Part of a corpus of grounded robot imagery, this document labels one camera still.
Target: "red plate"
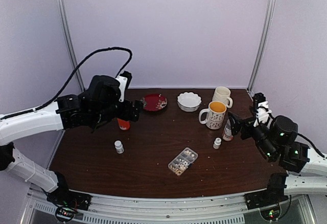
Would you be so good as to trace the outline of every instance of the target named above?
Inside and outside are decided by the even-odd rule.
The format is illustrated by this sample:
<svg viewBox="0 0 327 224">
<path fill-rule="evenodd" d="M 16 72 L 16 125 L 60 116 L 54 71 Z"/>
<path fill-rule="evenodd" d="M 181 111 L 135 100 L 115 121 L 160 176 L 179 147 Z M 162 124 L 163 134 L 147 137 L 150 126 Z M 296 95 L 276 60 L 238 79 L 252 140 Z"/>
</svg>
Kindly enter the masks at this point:
<svg viewBox="0 0 327 224">
<path fill-rule="evenodd" d="M 161 94 L 145 95 L 141 102 L 144 105 L 143 109 L 147 111 L 158 111 L 167 106 L 167 98 Z"/>
</svg>

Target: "white scalloped bowl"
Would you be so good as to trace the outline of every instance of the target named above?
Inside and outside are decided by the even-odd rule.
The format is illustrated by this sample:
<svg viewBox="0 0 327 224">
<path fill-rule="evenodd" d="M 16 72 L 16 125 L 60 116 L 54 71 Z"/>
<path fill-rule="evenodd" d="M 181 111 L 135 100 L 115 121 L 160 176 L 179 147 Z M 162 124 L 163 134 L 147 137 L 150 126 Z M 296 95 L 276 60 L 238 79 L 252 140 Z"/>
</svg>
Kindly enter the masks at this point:
<svg viewBox="0 0 327 224">
<path fill-rule="evenodd" d="M 185 92 L 177 97 L 177 103 L 179 108 L 181 108 L 183 111 L 192 113 L 200 107 L 201 97 L 193 92 Z"/>
</svg>

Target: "orange cup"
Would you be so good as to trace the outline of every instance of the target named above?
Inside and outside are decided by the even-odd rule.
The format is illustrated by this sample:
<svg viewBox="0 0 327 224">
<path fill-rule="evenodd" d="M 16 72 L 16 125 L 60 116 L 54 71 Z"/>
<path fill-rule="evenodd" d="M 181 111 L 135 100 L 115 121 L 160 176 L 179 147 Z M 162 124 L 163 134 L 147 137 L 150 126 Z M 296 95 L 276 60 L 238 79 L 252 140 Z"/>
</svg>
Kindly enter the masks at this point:
<svg viewBox="0 0 327 224">
<path fill-rule="evenodd" d="M 129 130 L 129 128 L 131 127 L 131 124 L 129 121 L 125 121 L 125 120 L 122 120 L 119 118 L 117 118 L 117 121 L 118 121 L 119 128 L 121 130 Z"/>
</svg>

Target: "wooden table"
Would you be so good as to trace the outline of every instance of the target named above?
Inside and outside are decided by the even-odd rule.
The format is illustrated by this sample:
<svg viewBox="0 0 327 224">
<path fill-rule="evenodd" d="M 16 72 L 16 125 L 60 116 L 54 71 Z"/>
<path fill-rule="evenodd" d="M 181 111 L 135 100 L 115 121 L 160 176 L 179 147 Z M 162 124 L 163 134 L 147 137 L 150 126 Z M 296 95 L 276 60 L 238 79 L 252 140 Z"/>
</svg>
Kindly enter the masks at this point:
<svg viewBox="0 0 327 224">
<path fill-rule="evenodd" d="M 202 97 L 198 111 L 185 113 L 177 106 L 182 92 Z M 213 89 L 129 89 L 126 98 L 140 99 L 161 93 L 168 107 L 157 113 L 143 112 L 128 131 L 117 121 L 91 134 L 86 127 L 66 131 L 51 170 L 66 176 L 73 190 L 124 197 L 180 198 L 225 195 L 265 188 L 269 176 L 283 172 L 277 164 L 267 163 L 254 141 L 236 136 L 222 142 L 218 150 L 213 142 L 223 127 L 210 130 L 198 121 L 201 109 L 208 106 Z M 249 117 L 252 104 L 245 90 L 232 90 L 234 105 L 230 111 Z M 117 154 L 114 142 L 121 140 L 125 152 Z M 168 169 L 168 163 L 185 147 L 199 154 L 190 169 L 181 176 Z"/>
</svg>

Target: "white wall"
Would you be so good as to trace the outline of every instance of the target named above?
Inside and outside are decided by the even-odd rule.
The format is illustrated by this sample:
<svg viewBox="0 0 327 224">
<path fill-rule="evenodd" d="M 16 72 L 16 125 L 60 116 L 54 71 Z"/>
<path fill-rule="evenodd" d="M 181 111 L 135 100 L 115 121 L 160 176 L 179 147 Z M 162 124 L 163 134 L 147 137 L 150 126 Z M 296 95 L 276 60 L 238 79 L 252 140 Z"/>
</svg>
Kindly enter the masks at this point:
<svg viewBox="0 0 327 224">
<path fill-rule="evenodd" d="M 327 0 L 277 0 L 254 92 L 327 152 Z M 314 199 L 326 211 L 327 198 Z M 319 216 L 319 223 L 327 218 Z"/>
<path fill-rule="evenodd" d="M 246 87 L 267 0 L 65 0 L 80 61 L 91 51 L 122 46 L 134 57 L 132 87 Z M 94 56 L 81 68 L 115 75 L 126 53 Z"/>
<path fill-rule="evenodd" d="M 53 97 L 72 71 L 56 0 L 0 0 L 0 114 L 37 106 Z M 78 93 L 77 82 L 65 93 Z M 15 142 L 46 166 L 58 132 Z M 0 172 L 0 222 L 18 222 L 29 184 Z"/>
</svg>

